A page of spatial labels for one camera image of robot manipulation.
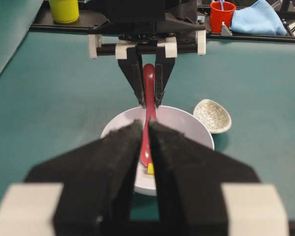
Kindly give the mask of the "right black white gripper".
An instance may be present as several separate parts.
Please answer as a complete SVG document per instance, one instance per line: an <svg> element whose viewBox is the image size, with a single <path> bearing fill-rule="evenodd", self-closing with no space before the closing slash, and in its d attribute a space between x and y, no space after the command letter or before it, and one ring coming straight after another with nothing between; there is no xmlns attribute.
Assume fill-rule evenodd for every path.
<svg viewBox="0 0 295 236"><path fill-rule="evenodd" d="M160 46L155 58L154 101L157 108L176 62L176 44L189 36L197 45L198 55L206 54L206 27L197 20L195 0L89 0L88 9L104 19L89 28L90 58L98 57L97 48L101 47L104 34L120 36L118 65L144 108L143 62L135 47L137 44L155 40Z"/></svg>

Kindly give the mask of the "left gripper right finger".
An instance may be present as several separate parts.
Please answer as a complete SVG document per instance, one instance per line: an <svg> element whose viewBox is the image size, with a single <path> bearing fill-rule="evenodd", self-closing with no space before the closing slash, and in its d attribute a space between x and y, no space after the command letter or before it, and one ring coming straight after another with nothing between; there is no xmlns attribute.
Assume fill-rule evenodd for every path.
<svg viewBox="0 0 295 236"><path fill-rule="evenodd" d="M254 169L149 122L161 223L175 236L287 236L285 207Z"/></svg>

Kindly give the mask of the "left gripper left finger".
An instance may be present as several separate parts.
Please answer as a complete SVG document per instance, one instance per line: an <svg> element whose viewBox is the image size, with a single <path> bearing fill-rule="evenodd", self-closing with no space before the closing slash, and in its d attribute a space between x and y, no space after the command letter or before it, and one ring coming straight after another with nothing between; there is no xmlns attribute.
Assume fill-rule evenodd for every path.
<svg viewBox="0 0 295 236"><path fill-rule="evenodd" d="M0 202L0 236L98 236L103 220L127 221L142 123L33 166Z"/></svg>

